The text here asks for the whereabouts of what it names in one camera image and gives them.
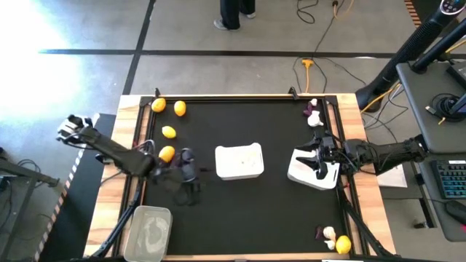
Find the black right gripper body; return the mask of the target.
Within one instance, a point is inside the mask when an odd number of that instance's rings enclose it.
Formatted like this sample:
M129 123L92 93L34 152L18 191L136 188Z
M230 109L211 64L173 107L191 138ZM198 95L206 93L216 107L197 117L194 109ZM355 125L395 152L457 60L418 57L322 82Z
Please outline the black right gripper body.
M321 140L321 145L317 150L317 160L330 163L344 163L346 159L343 151L337 147L336 143L340 139L329 132L317 132L316 139Z

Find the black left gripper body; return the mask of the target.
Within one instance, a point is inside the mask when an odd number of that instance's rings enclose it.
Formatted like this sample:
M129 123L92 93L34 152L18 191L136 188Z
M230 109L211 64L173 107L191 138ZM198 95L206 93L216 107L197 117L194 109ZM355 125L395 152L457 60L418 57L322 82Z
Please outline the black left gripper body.
M181 166L168 163L156 164L151 171L151 182L171 193L177 192L186 182Z

